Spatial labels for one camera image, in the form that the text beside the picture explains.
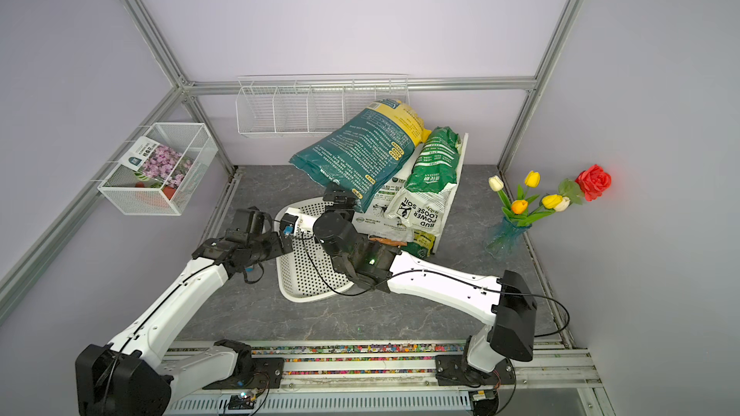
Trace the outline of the white fertilizer bag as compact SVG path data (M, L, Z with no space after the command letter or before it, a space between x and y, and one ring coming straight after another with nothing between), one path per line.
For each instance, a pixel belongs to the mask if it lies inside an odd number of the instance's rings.
M391 242L406 243L412 239L412 229L404 226L398 218L388 218L385 212L396 194L404 188L423 146L420 144L404 166L373 196L367 211L354 215L353 225L359 233Z

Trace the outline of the large dark green soil bag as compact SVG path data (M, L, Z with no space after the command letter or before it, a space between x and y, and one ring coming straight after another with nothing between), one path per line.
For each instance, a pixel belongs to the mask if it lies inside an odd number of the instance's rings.
M376 100L343 127L295 153L289 163L317 184L335 184L356 199L364 213L377 192L402 167L431 131L410 105Z

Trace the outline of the green and white soil bag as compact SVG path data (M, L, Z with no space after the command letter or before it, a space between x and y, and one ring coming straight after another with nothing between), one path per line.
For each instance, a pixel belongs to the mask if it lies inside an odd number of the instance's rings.
M398 218L411 229L441 233L445 202L457 184L461 137L451 127L437 127L427 138L412 174L387 208L388 218Z

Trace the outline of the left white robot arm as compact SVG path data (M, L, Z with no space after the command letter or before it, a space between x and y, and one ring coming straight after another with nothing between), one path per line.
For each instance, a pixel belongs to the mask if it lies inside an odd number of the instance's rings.
M240 210L221 238L205 241L173 284L136 321L104 346L90 345L75 360L82 415L162 415L170 404L210 385L259 397L279 388L283 363L255 359L252 347L220 340L175 364L164 357L177 335L229 279L292 250L297 217L274 227L256 208Z

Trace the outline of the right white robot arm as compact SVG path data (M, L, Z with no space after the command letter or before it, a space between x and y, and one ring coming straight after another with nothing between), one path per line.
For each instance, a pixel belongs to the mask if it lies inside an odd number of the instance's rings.
M356 200L329 186L331 201L318 217L300 217L297 230L312 236L331 259L333 270L366 291L416 296L468 314L483 325L466 347L466 366L490 374L505 359L534 357L537 302L524 278L474 275L432 264L360 233L352 219Z

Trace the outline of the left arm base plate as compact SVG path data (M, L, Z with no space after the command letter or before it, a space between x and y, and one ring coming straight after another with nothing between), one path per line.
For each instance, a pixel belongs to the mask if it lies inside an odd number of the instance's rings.
M204 390L274 390L281 387L284 359L282 357L257 357L247 367L234 372L231 377L212 382Z

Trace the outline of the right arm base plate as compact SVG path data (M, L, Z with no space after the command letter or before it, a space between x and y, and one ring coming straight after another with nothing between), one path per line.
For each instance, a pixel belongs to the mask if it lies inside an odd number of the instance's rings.
M439 386L499 387L516 382L514 367L506 359L501 360L493 371L484 372L468 365L462 354L440 354L435 357L435 371Z

